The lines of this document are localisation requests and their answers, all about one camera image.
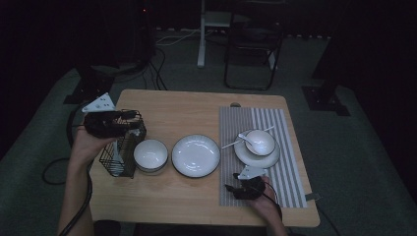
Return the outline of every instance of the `hand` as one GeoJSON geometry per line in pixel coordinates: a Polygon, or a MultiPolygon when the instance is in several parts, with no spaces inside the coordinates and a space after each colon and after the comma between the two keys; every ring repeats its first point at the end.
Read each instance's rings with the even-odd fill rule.
{"type": "Polygon", "coordinates": [[[115,141],[115,138],[99,139],[94,137],[86,131],[84,126],[80,126],[77,128],[70,163],[77,166],[87,166],[106,145],[115,141]]]}
{"type": "MultiPolygon", "coordinates": [[[[269,177],[263,176],[263,181],[266,182],[266,188],[264,190],[264,194],[270,197],[272,200],[275,200],[275,193],[273,189],[269,185],[269,177]]],[[[266,220],[267,222],[281,221],[279,217],[278,210],[276,208],[276,204],[274,204],[271,200],[269,200],[264,195],[260,196],[255,200],[248,201],[249,205],[257,212],[257,214],[266,220]]]]}

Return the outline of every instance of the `striped placemat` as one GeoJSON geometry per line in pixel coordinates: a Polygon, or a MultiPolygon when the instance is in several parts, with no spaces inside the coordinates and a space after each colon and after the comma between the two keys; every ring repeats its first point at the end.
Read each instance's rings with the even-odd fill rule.
{"type": "MultiPolygon", "coordinates": [[[[282,207],[307,207],[304,189],[294,156],[288,127],[282,109],[251,107],[220,107],[219,111],[220,146],[224,147],[235,141],[236,136],[247,130],[269,130],[280,145],[280,159],[276,165],[267,169],[273,188],[282,207]]],[[[221,150],[220,160],[220,205],[245,206],[244,201],[235,200],[226,191],[224,184],[239,187],[233,173],[240,173],[245,164],[236,156],[233,147],[221,150]]]]}

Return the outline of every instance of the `human arm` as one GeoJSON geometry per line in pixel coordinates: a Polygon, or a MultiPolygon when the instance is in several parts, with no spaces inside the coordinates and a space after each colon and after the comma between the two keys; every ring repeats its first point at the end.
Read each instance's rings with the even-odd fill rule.
{"type": "MultiPolygon", "coordinates": [[[[88,194],[88,166],[99,152],[115,139],[98,139],[87,133],[84,127],[77,129],[67,168],[65,194],[58,224],[58,234],[77,214],[88,194]]],[[[68,235],[93,235],[93,223],[89,206],[68,235]]]]}
{"type": "MultiPolygon", "coordinates": [[[[266,188],[264,194],[275,199],[273,189],[269,185],[269,178],[263,177],[263,181],[266,182],[266,188]]],[[[286,236],[285,226],[282,223],[282,219],[279,216],[276,204],[264,195],[255,200],[248,201],[249,205],[255,210],[255,212],[267,223],[268,228],[272,232],[273,236],[286,236]]]]}

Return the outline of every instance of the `black wire basket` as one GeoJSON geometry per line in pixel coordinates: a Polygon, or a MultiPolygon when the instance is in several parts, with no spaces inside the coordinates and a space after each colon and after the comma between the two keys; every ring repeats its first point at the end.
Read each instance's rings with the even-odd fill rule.
{"type": "Polygon", "coordinates": [[[136,145],[142,142],[147,135],[147,128],[141,113],[135,112],[135,118],[129,120],[118,118],[115,122],[123,125],[135,124],[135,127],[139,127],[139,129],[130,130],[124,137],[118,138],[117,142],[107,145],[99,158],[104,168],[114,177],[133,178],[135,174],[134,150],[136,145]]]}

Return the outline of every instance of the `gray carpet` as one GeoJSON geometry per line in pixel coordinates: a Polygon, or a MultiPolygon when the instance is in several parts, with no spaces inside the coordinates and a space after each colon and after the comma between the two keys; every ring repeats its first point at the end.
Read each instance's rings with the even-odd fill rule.
{"type": "MultiPolygon", "coordinates": [[[[321,39],[285,39],[275,81],[267,91],[226,88],[222,82],[224,48],[215,43],[208,43],[206,67],[198,69],[199,42],[194,39],[159,47],[166,55],[160,75],[171,90],[284,96],[313,191],[323,197],[318,205],[340,234],[417,235],[417,207],[400,182],[354,93],[347,88],[336,91],[351,113],[349,117],[311,111],[308,107],[301,86],[322,83],[312,80],[311,75],[326,45],[321,39]]],[[[162,54],[157,51],[152,63],[158,67],[161,61],[162,54]]],[[[143,75],[118,77],[110,92],[113,101],[117,102],[123,89],[153,89],[150,78],[149,69],[143,75]]],[[[2,236],[56,233],[64,187],[45,184],[41,174],[50,161],[69,155],[65,125],[76,105],[64,105],[63,101],[78,80],[78,74],[70,71],[58,81],[0,162],[2,236]]],[[[47,172],[48,180],[63,181],[65,164],[63,161],[54,165],[47,172]]],[[[306,235],[335,235],[322,214],[321,221],[316,228],[291,229],[306,235]]],[[[123,224],[123,235],[132,234],[132,230],[132,223],[123,224]]],[[[236,236],[247,235],[233,232],[236,236]]]]}

